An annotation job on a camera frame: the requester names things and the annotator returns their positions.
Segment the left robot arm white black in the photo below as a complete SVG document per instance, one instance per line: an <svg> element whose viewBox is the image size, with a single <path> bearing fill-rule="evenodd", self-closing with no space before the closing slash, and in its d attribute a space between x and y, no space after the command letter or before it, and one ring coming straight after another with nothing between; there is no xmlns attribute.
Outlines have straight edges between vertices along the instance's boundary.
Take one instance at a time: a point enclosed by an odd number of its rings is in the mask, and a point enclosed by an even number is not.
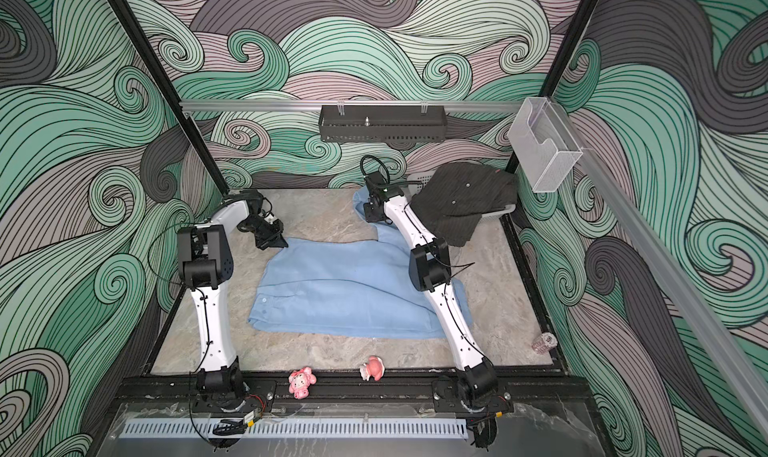
<svg viewBox="0 0 768 457"><path fill-rule="evenodd" d="M255 189L226 197L209 220L176 232L178 276L190 291L200 339L195 389L202 402L227 413L242 409L248 398L228 310L235 269L228 237L235 230L252 235L259 250L288 246L271 202Z"/></svg>

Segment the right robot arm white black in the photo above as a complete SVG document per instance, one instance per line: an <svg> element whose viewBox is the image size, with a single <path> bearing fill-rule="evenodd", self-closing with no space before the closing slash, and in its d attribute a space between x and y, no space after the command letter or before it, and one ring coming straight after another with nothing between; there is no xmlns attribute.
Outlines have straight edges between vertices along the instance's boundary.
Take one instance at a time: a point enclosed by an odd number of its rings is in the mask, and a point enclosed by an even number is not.
<svg viewBox="0 0 768 457"><path fill-rule="evenodd" d="M363 204L365 220L394 225L409 246L408 275L414 288L431 304L449 342L460 402L472 413L487 410L498 392L498 378L459 307L453 285L455 267L447 242L420 221L402 185L392 181L389 169L379 158L363 156L359 169L368 191L368 201Z"/></svg>

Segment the light blue long sleeve shirt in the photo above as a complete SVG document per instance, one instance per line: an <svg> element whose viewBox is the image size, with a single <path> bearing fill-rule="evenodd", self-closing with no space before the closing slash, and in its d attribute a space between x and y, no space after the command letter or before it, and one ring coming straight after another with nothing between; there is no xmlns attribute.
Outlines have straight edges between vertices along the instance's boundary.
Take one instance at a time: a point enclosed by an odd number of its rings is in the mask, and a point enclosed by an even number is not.
<svg viewBox="0 0 768 457"><path fill-rule="evenodd" d="M433 339L445 333L408 275L410 249L393 225L351 243L291 238L266 265L247 318L265 332Z"/></svg>

